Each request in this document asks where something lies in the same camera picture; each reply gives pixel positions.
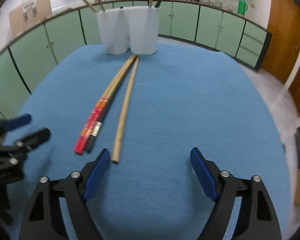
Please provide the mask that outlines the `red orange bamboo chopstick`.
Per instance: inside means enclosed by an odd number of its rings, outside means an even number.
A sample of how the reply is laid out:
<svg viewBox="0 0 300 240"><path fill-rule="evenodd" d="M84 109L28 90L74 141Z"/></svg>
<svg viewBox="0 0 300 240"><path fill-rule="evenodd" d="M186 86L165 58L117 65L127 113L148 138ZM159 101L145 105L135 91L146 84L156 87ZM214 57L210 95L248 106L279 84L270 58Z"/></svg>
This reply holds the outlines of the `red orange bamboo chopstick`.
<svg viewBox="0 0 300 240"><path fill-rule="evenodd" d="M118 71L118 73L115 75L115 77L112 79L112 81L109 83L108 87L98 100L97 104L93 108L92 112L89 115L89 118L87 122L85 123L85 126L83 127L81 134L75 144L74 152L76 154L82 154L85 148L85 145L92 134L92 131L95 127L95 124L99 118L99 116L102 114L103 110L105 109L111 94L113 93L114 86L117 85L119 79L129 70L129 68L132 66L134 61L138 57L133 55L131 56L121 67L121 69Z"/></svg>

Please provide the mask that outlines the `black chopstick silver band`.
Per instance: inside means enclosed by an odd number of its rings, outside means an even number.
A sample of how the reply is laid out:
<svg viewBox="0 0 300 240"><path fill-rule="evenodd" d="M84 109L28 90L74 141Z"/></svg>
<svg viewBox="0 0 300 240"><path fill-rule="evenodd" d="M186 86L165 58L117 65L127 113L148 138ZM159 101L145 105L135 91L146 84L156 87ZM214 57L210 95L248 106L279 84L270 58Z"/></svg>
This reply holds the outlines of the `black chopstick silver band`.
<svg viewBox="0 0 300 240"><path fill-rule="evenodd" d="M111 85L110 90L107 94L107 99L108 101L106 102L106 105L104 107L104 109L102 110L101 114L99 115L99 117L97 118L97 122L95 124L94 129L92 130L91 135L89 136L87 143L85 145L84 150L88 153L90 153L94 147L94 144L96 142L97 139L97 135L101 129L101 126L104 122L104 119L106 118L106 115L111 107L111 104L119 90L119 88L122 85L123 80L125 79L127 73L130 71L130 68L132 67L133 63L131 63L126 70L123 70L122 73L119 75L119 77L116 78L116 80L114 81L114 84Z"/></svg>

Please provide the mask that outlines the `plain bamboo chopstick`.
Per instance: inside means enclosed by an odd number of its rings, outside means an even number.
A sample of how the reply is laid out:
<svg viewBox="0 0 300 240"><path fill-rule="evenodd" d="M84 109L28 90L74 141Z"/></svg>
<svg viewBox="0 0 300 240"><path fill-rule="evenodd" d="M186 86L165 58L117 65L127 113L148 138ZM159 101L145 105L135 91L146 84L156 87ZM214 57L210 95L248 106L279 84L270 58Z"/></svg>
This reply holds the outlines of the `plain bamboo chopstick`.
<svg viewBox="0 0 300 240"><path fill-rule="evenodd" d="M121 108L121 113L119 116L119 122L117 124L117 130L116 130L116 135L115 135L115 140L114 140L114 146L111 154L111 162L112 163L119 163L120 161L120 153L121 153L121 147L122 147L122 141L123 141L123 136L125 132L125 125L126 125L126 117L128 113L128 108L129 108L129 103L130 103L130 97L132 94L132 89L134 85L134 78L136 76L136 71L139 65L140 57L136 57L136 61L133 64L133 69L128 81L128 85L126 88L125 92L125 97L122 103L122 108Z"/></svg>

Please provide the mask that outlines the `green lower kitchen cabinets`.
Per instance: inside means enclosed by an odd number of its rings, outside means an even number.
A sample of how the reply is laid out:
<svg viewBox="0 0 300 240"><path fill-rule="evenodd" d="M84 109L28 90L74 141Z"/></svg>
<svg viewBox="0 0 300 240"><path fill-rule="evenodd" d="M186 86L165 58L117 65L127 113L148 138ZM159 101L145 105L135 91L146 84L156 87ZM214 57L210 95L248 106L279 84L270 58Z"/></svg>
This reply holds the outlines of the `green lower kitchen cabinets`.
<svg viewBox="0 0 300 240"><path fill-rule="evenodd" d="M76 49L86 45L115 54L127 42L144 54L153 38L150 16L129 20L146 1L116 1L98 14L83 7L44 20L0 52L0 118L11 118L41 81ZM261 26L221 9L189 2L161 4L159 36L221 51L259 70L272 35Z"/></svg>

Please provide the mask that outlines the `blue table mat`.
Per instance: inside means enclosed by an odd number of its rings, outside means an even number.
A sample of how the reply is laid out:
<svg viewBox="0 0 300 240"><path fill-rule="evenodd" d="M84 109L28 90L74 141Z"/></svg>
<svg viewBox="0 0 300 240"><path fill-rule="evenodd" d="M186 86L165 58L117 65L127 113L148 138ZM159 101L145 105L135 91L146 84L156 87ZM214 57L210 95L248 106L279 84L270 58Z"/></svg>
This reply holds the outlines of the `blue table mat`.
<svg viewBox="0 0 300 240"><path fill-rule="evenodd" d="M122 85L89 154L76 140L103 91L129 58L100 46L70 54L20 109L32 122L6 138L11 144L42 127L50 140L31 152L25 178L8 188L17 239L25 206L40 178L62 179L112 149L125 95ZM88 208L104 239L196 239L213 208L192 169L197 147L222 170L263 180L286 230L290 187L274 121L251 80L232 58L203 48L158 43L140 57L128 109L121 159L106 172Z"/></svg>

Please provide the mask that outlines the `brown cardboard board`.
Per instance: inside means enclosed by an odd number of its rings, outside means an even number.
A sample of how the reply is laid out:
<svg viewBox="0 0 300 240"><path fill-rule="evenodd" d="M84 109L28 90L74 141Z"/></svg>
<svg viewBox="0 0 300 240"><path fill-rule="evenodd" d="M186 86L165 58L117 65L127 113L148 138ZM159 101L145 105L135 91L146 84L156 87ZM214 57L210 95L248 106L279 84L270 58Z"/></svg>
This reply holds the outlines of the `brown cardboard board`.
<svg viewBox="0 0 300 240"><path fill-rule="evenodd" d="M11 34L16 38L52 15L51 0L28 0L9 13Z"/></svg>

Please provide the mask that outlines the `bamboo chopstick in holder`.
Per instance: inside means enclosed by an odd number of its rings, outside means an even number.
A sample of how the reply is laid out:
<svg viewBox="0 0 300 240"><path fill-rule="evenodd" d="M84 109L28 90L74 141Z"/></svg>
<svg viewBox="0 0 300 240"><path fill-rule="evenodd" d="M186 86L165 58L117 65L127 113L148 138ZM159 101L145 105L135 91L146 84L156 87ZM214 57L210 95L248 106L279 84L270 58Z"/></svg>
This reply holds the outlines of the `bamboo chopstick in holder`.
<svg viewBox="0 0 300 240"><path fill-rule="evenodd" d="M98 11L93 7L91 3L88 2L88 0L82 0L95 14L98 13Z"/></svg>

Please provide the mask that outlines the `white double utensil holder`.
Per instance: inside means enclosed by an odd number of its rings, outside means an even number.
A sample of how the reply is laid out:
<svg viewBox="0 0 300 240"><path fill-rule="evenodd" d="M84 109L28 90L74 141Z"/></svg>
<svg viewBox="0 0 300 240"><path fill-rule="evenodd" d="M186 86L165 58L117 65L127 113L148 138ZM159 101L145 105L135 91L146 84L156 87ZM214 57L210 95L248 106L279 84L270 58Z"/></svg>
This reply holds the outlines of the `white double utensil holder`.
<svg viewBox="0 0 300 240"><path fill-rule="evenodd" d="M157 52L160 8L122 7L98 12L96 19L104 52L119 55L130 50L136 55Z"/></svg>

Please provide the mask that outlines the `green thermos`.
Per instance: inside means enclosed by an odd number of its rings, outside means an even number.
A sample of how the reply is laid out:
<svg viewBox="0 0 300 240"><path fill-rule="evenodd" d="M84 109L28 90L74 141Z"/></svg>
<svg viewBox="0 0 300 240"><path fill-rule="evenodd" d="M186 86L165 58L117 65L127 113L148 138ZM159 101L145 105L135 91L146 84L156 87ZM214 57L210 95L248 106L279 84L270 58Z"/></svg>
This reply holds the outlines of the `green thermos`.
<svg viewBox="0 0 300 240"><path fill-rule="evenodd" d="M246 1L245 0L239 0L237 13L239 15L245 16L245 12L247 11L247 9L248 9L248 5L247 5Z"/></svg>

